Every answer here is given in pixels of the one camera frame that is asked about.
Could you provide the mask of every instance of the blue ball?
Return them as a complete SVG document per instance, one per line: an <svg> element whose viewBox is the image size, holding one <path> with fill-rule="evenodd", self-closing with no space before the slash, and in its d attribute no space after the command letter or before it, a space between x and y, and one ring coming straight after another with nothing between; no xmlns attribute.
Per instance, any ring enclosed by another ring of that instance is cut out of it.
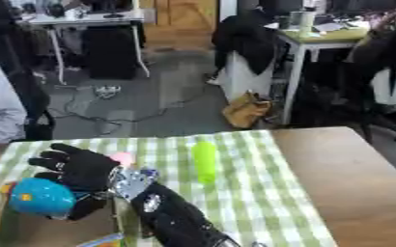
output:
<svg viewBox="0 0 396 247"><path fill-rule="evenodd" d="M65 186L43 178L25 178L12 190L10 206L19 212L65 217L76 199Z"/></svg>

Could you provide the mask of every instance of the cable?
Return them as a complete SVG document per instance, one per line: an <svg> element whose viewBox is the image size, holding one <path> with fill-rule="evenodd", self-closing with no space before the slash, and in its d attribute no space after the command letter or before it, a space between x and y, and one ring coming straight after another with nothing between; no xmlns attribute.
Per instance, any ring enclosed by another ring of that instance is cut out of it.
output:
<svg viewBox="0 0 396 247"><path fill-rule="evenodd" d="M145 116L145 117L141 117L138 119L116 119L116 120L108 120L106 118L102 118L102 117L87 117L81 114L78 114L76 112L71 111L70 107L73 105L73 103L76 101L76 97L79 93L79 91L81 91L81 88L78 87L67 87L66 89L71 89L74 90L71 99L66 102L63 106L63 112L61 110L55 109L55 108L49 108L49 110L55 111L57 113L62 114L63 116L55 116L55 119L65 119L65 118L70 118L70 117L76 117L78 119L84 120L84 121L89 121L89 122L94 122L96 125L96 129L95 132L99 135L109 135L112 134L116 131L118 131L122 126L123 123L121 122L127 122L127 123L140 123L140 122L144 122L150 119L154 119L154 118L159 118L162 117L163 115L165 115L168 110L172 109L172 108L176 108L179 104L187 104L201 96L203 96L205 94L205 91L207 89L207 86L202 87L202 90L199 94L197 94L196 96L192 96L191 98L188 98L186 100L180 100L180 101L176 101L173 103L170 103L167 107L164 107L162 109L158 109L155 113ZM90 103L95 102L96 100L100 99L100 97L97 97L94 100L91 100ZM101 131L98 128L98 124L112 124L115 125L115 127L109 131Z"/></svg>

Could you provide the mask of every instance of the green plastic cup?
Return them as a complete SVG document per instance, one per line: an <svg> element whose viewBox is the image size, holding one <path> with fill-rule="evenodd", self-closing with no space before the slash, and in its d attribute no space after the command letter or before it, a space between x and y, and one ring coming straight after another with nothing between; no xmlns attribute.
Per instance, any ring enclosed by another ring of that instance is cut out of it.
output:
<svg viewBox="0 0 396 247"><path fill-rule="evenodd" d="M214 182L216 146L209 142L199 142L192 148L195 170L201 183Z"/></svg>

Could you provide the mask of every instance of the robotic arm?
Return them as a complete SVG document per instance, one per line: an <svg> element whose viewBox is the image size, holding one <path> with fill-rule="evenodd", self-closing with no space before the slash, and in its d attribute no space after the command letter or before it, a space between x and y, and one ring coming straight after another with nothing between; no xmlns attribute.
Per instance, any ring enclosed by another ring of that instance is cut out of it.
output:
<svg viewBox="0 0 396 247"><path fill-rule="evenodd" d="M239 246L196 206L158 183L156 170L125 167L102 154L64 144L51 148L29 163L52 171L36 178L60 183L77 195L68 219L78 220L104 207L106 196L111 194L128 201L163 246Z"/></svg>

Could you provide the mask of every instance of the checkered tablecloth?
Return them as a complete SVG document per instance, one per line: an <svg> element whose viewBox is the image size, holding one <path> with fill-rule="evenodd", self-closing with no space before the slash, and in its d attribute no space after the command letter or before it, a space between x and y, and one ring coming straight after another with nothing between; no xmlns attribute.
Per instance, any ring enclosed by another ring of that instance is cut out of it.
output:
<svg viewBox="0 0 396 247"><path fill-rule="evenodd" d="M203 185L197 180L191 148L199 141L216 145L215 183ZM243 247L253 242L267 246L336 246L268 131L65 143L105 154L134 153L140 166L158 169L161 183L198 206ZM0 185L33 176L37 171L26 160L49 144L11 144L0 158ZM118 204L118 210L128 246L159 246L152 239L139 237L139 221L126 204Z"/></svg>

